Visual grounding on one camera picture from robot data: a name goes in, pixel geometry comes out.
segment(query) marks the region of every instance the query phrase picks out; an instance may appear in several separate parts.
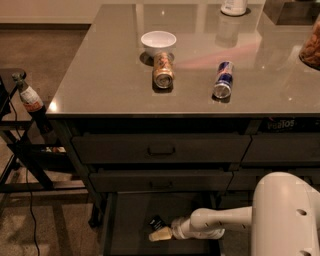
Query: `open drawer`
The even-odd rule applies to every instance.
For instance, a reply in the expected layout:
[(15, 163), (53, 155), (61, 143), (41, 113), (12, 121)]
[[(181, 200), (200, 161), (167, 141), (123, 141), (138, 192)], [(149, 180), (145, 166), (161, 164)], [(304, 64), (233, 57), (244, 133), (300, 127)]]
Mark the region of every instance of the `open drawer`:
[(208, 194), (109, 194), (100, 255), (224, 255), (218, 240), (149, 241), (149, 223), (156, 215), (170, 225), (200, 207), (212, 208)]

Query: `floor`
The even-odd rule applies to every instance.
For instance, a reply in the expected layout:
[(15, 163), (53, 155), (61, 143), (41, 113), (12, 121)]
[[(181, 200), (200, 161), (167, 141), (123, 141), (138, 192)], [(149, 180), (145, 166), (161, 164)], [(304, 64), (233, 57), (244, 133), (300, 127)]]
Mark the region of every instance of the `floor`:
[[(22, 68), (26, 81), (50, 102), (86, 33), (85, 29), (0, 29), (0, 68)], [(13, 98), (18, 117), (29, 116)], [(13, 114), (4, 119), (12, 120)], [(0, 139), (0, 174), (11, 151)], [(47, 171), (52, 180), (72, 176)], [(29, 182), (35, 179), (28, 174)], [(25, 182), (26, 169), (13, 171), (8, 182)], [(36, 239), (42, 256), (99, 255), (101, 228), (91, 228), (88, 220), (92, 202), (85, 189), (0, 194), (0, 255), (34, 256)], [(249, 234), (227, 232), (223, 238), (226, 256), (249, 255)]]

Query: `blue can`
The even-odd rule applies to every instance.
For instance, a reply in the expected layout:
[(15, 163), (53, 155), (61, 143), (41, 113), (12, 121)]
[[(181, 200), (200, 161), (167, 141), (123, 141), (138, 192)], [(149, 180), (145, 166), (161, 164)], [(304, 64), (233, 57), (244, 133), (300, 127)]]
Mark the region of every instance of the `blue can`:
[(218, 99), (224, 99), (231, 95), (233, 67), (233, 63), (230, 61), (224, 61), (219, 65), (216, 82), (213, 87), (213, 95)]

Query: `drawer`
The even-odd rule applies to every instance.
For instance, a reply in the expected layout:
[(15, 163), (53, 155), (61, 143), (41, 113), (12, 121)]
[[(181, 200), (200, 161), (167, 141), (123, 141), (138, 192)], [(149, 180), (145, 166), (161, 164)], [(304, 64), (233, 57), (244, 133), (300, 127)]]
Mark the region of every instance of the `drawer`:
[(240, 162), (250, 142), (237, 134), (104, 134), (74, 137), (82, 163)]
[(315, 166), (320, 164), (320, 134), (260, 134), (243, 159), (244, 166)]
[(296, 168), (293, 170), (288, 170), (288, 172), (301, 178), (311, 186), (320, 185), (319, 168)]
[(234, 176), (228, 191), (255, 190), (258, 182), (270, 171), (264, 169), (240, 169), (234, 172)]
[(225, 191), (231, 177), (221, 170), (99, 170), (89, 180), (97, 192)]
[(201, 207), (212, 208), (204, 193), (109, 194), (100, 255), (225, 255), (222, 240), (149, 241), (153, 232), (149, 223), (155, 216), (170, 225)]

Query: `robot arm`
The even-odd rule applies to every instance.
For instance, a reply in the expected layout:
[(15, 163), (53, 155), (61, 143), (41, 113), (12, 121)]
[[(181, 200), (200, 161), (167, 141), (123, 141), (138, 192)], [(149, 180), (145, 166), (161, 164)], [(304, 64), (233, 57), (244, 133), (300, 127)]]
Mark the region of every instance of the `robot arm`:
[(200, 208), (190, 217), (180, 217), (172, 224), (172, 234), (176, 239), (219, 239), (225, 229), (247, 231), (251, 225), (252, 207), (216, 211)]
[(275, 172), (258, 183), (252, 207), (200, 208), (171, 224), (176, 239), (219, 239), (251, 228), (252, 256), (320, 256), (320, 193), (298, 177)]

